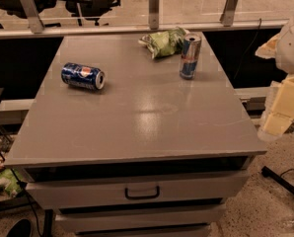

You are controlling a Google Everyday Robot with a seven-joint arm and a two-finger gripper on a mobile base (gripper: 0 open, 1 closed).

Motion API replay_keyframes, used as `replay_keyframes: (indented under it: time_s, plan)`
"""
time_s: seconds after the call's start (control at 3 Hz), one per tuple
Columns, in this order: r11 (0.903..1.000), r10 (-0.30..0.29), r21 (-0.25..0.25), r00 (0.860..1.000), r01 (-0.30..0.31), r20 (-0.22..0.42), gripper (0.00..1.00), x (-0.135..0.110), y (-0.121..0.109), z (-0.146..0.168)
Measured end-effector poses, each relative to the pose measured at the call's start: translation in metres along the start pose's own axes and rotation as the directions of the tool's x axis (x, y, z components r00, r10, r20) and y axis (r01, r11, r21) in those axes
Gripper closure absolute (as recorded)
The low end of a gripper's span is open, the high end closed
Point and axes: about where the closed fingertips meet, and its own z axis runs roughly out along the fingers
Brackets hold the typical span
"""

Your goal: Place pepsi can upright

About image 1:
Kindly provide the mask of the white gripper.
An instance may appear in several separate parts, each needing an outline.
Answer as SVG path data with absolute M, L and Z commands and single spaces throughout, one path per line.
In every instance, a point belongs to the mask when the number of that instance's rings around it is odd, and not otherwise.
M 275 58 L 279 69 L 294 74 L 294 14 L 279 34 L 257 48 L 255 55 Z M 294 75 L 288 75 L 281 83 L 272 81 L 264 105 L 257 136 L 262 141 L 274 141 L 294 120 Z

